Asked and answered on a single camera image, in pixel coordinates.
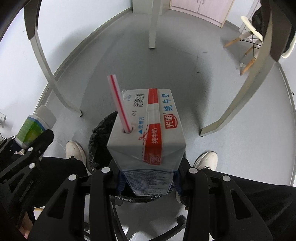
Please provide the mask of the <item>person's left hand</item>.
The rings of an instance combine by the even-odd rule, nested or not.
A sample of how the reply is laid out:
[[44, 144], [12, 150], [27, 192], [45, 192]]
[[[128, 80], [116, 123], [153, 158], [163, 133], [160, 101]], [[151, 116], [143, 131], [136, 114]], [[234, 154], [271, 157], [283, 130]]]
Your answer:
[[35, 223], [35, 216], [33, 212], [25, 213], [23, 217], [23, 221], [21, 223], [20, 228], [18, 229], [21, 234], [27, 239], [29, 236], [29, 233], [31, 229], [33, 228], [33, 225]]

